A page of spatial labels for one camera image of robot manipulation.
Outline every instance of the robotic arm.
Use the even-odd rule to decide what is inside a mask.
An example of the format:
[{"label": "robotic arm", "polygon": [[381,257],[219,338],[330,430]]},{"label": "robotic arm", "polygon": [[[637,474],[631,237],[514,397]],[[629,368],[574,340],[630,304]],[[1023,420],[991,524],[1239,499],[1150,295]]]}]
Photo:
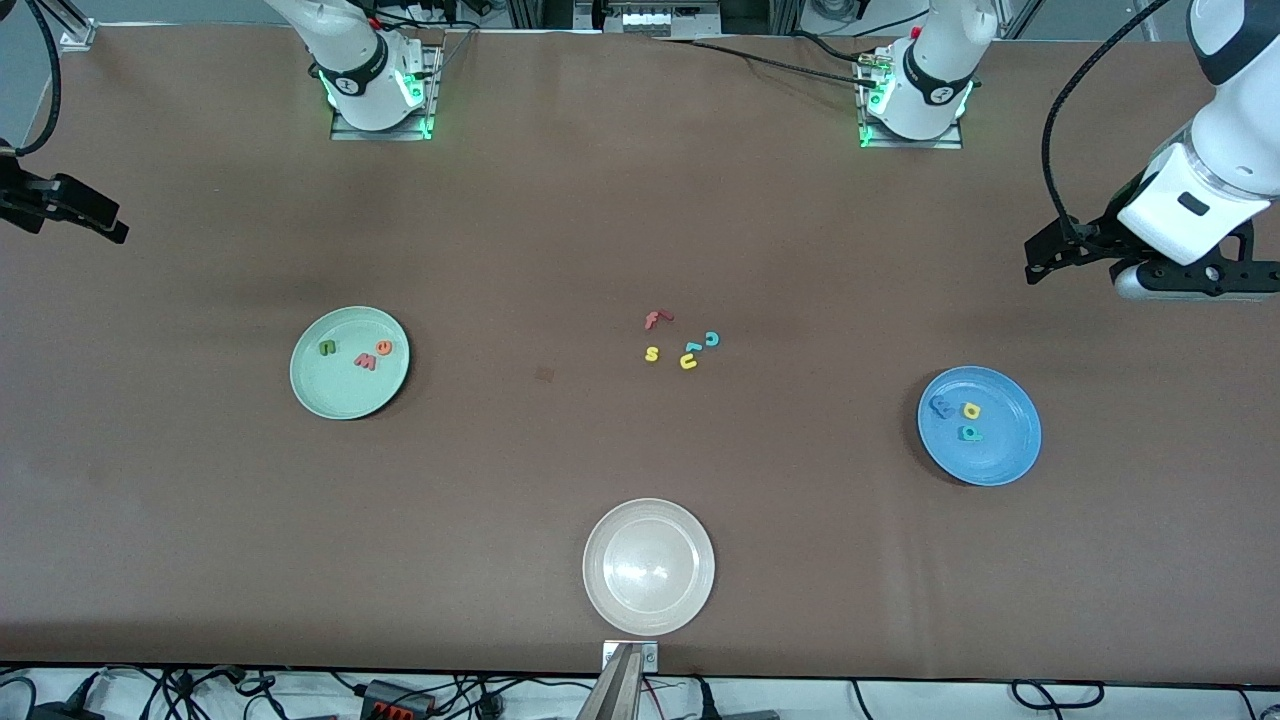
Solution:
[{"label": "robotic arm", "polygon": [[[1111,258],[1132,300],[1262,300],[1280,263],[1253,260],[1252,218],[1280,197],[1280,3],[1194,0],[1188,26],[1215,97],[1157,149],[1102,217],[1027,241],[1027,282]],[[1240,242],[1222,255],[1226,237]]]},{"label": "robotic arm", "polygon": [[892,60],[867,113],[908,140],[941,136],[964,111],[973,73],[998,28],[993,0],[931,0],[919,33],[877,55]]},{"label": "robotic arm", "polygon": [[420,41],[375,31],[364,10],[347,0],[265,1],[302,36],[329,102],[353,127],[390,128],[425,101]]}]

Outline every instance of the blue plate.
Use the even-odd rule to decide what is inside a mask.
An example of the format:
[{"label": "blue plate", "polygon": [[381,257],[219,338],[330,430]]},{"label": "blue plate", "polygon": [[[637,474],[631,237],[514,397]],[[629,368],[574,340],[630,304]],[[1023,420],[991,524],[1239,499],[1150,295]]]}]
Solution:
[{"label": "blue plate", "polygon": [[[965,416],[966,402],[979,407],[977,419]],[[938,466],[975,486],[1011,483],[1039,456],[1036,405],[1018,383],[989,368],[965,365],[933,378],[920,397],[916,423]]]}]

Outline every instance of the power adapter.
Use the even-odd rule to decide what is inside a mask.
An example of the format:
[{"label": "power adapter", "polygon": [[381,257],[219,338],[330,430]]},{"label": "power adapter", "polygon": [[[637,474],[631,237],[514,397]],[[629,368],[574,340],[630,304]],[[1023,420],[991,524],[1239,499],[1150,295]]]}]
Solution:
[{"label": "power adapter", "polygon": [[435,698],[411,688],[383,680],[365,685],[361,720],[426,720],[435,710]]}]

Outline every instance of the plate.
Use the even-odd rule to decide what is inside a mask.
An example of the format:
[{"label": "plate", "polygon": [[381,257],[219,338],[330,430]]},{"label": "plate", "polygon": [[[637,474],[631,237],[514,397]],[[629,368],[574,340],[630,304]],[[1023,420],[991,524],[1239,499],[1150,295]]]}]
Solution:
[{"label": "plate", "polygon": [[[977,419],[964,415],[966,402],[978,406]],[[946,407],[951,413],[945,418]],[[938,466],[975,486],[1011,483],[1039,456],[1036,405],[1018,383],[989,368],[966,365],[933,378],[920,396],[916,423],[924,448]],[[982,439],[964,439],[966,433]]]},{"label": "plate", "polygon": [[623,633],[676,630],[698,615],[716,582],[716,556],[698,518],[666,500],[609,510],[586,541],[582,583],[595,611]]},{"label": "plate", "polygon": [[[385,355],[381,341],[390,342]],[[407,374],[408,336],[396,318],[375,307],[343,307],[311,323],[289,360],[293,395],[329,420],[364,418],[387,405]]]}]

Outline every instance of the green plate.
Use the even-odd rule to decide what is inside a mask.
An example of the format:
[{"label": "green plate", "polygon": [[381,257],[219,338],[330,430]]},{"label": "green plate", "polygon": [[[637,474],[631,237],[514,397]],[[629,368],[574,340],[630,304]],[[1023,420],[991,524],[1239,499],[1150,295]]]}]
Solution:
[{"label": "green plate", "polygon": [[[387,355],[378,352],[380,341],[392,343]],[[343,307],[311,323],[289,360],[293,395],[329,420],[364,418],[387,405],[407,374],[408,336],[396,318],[375,307]]]}]

